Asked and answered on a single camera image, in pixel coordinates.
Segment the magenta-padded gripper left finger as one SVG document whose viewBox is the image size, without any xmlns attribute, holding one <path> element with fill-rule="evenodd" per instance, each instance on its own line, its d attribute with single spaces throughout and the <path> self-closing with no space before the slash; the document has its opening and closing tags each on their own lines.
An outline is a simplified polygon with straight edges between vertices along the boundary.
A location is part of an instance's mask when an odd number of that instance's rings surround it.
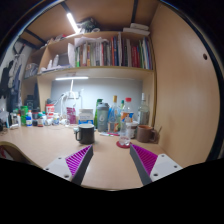
<svg viewBox="0 0 224 224">
<path fill-rule="evenodd" d="M 44 170 L 76 185 L 81 185 L 92 156 L 93 146 L 88 145 L 67 157 L 56 158 Z"/>
</svg>

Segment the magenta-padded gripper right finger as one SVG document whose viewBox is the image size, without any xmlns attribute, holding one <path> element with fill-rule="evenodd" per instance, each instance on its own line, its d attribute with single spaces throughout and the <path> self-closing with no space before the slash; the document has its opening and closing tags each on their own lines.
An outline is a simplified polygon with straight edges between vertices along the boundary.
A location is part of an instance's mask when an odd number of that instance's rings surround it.
<svg viewBox="0 0 224 224">
<path fill-rule="evenodd" d="M 182 169 L 157 145 L 131 144 L 130 155 L 143 185 L 148 185 Z"/>
</svg>

